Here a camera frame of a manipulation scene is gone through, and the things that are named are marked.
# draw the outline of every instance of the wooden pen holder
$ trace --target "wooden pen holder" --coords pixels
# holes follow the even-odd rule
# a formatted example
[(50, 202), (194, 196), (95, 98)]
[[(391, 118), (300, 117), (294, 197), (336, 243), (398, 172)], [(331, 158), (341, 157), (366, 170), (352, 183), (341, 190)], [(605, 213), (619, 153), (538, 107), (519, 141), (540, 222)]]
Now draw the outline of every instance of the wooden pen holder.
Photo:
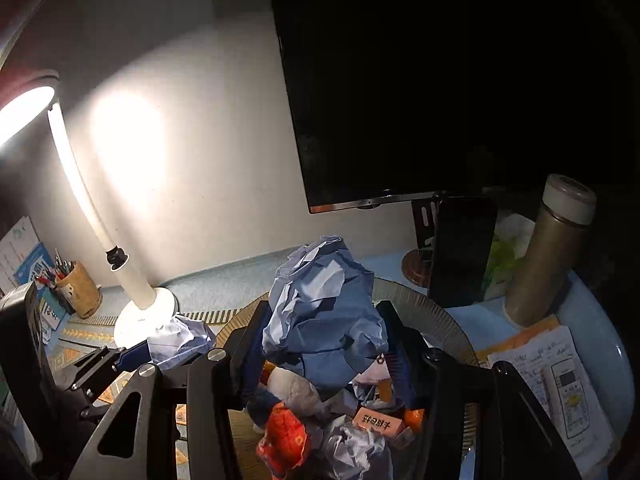
[(91, 316), (102, 303), (101, 291), (80, 262), (74, 263), (66, 278), (56, 280), (56, 287), (82, 319)]

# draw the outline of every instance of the white wall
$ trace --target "white wall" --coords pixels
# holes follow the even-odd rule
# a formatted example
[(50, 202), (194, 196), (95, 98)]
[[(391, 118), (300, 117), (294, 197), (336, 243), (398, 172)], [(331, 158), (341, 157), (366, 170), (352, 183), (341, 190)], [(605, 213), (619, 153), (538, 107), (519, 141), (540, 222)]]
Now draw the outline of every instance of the white wall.
[[(415, 245), (408, 203), (309, 214), (269, 0), (48, 0), (6, 65), (58, 70), (89, 192), (153, 283), (321, 234), (356, 257)], [(2, 148), (0, 186), (115, 284), (44, 114)]]

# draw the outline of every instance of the lamp head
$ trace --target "lamp head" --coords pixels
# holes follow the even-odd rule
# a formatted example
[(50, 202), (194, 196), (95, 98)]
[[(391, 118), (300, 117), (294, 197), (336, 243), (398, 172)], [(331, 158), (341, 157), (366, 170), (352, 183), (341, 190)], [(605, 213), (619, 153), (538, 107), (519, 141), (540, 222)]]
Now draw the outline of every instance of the lamp head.
[(49, 107), (58, 88), (58, 72), (40, 70), (14, 77), (0, 86), (0, 145)]

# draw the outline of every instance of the white bottle cap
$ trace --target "white bottle cap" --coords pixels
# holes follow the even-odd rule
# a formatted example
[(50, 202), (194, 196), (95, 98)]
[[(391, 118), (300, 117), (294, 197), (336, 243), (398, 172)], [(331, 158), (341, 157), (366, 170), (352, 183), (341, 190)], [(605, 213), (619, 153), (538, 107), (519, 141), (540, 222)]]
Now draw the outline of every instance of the white bottle cap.
[(552, 173), (546, 179), (542, 202), (556, 215), (590, 225), (596, 212), (596, 194), (577, 180)]

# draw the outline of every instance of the white desk lamp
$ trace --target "white desk lamp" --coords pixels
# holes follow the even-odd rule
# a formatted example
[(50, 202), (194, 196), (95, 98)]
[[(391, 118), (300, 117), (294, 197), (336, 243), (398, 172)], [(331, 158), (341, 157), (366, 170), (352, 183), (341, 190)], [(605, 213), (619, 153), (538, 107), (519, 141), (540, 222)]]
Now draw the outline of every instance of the white desk lamp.
[(131, 301), (127, 303), (114, 329), (115, 343), (130, 348), (146, 339), (153, 329), (167, 322), (177, 310), (174, 295), (166, 288), (152, 288), (124, 251), (109, 236), (89, 193), (74, 158), (60, 102), (56, 98), (58, 73), (45, 70), (30, 73), (14, 80), (9, 89), (2, 89), (0, 97), (0, 144), (23, 129), (46, 108), (49, 109), (49, 126), (71, 189), (80, 209), (100, 240), (122, 288)]

